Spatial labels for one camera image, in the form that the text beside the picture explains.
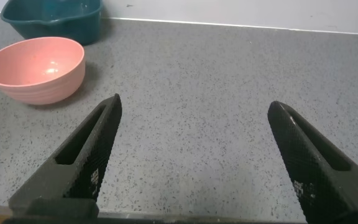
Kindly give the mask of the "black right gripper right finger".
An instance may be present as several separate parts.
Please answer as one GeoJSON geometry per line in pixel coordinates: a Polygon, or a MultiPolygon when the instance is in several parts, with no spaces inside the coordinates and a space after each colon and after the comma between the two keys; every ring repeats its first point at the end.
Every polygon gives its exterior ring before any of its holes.
{"type": "Polygon", "coordinates": [[[358,165],[290,106],[267,117],[306,221],[358,223],[358,165]]]}

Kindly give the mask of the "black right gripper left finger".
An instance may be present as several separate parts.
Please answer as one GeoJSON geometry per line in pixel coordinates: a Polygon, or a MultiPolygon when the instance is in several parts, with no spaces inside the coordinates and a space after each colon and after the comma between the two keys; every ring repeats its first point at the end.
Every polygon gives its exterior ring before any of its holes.
{"type": "Polygon", "coordinates": [[[13,213],[36,199],[97,201],[121,116],[118,94],[100,102],[9,199],[13,213]]]}

